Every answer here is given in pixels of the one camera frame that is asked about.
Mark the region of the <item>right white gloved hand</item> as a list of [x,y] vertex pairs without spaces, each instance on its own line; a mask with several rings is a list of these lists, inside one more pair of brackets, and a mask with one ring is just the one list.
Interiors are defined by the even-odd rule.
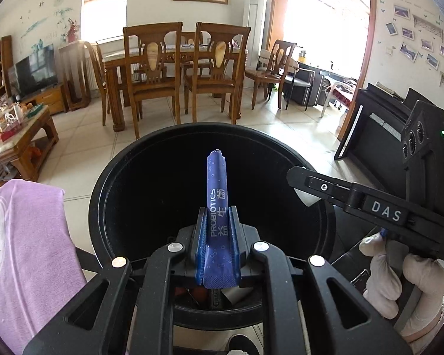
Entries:
[[444,267],[437,260],[408,253],[398,275],[388,264],[387,242],[381,233],[365,237],[359,251],[371,258],[371,275],[363,297],[382,317],[391,321],[398,316],[403,281],[421,292],[399,335],[414,354],[423,353],[444,326]]

